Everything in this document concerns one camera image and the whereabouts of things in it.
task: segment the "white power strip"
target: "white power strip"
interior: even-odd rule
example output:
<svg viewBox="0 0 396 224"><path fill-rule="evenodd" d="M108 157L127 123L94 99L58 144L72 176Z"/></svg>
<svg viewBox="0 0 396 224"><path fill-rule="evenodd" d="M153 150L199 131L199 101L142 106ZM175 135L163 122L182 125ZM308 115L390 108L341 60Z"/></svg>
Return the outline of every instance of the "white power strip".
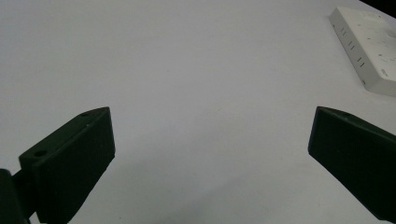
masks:
<svg viewBox="0 0 396 224"><path fill-rule="evenodd" d="M378 14L338 7L330 16L367 91L396 96L396 32Z"/></svg>

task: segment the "white surface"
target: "white surface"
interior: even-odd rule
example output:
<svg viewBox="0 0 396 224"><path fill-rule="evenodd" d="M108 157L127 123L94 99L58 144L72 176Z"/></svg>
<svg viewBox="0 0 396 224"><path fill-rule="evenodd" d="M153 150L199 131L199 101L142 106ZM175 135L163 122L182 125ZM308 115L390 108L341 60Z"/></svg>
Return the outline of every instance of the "white surface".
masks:
<svg viewBox="0 0 396 224"><path fill-rule="evenodd" d="M317 105L396 133L334 33L355 0L1 1L0 166L111 107L116 159L71 223L381 223L310 158Z"/></svg>
<svg viewBox="0 0 396 224"><path fill-rule="evenodd" d="M386 20L338 7L330 21L366 90L396 96L396 34Z"/></svg>

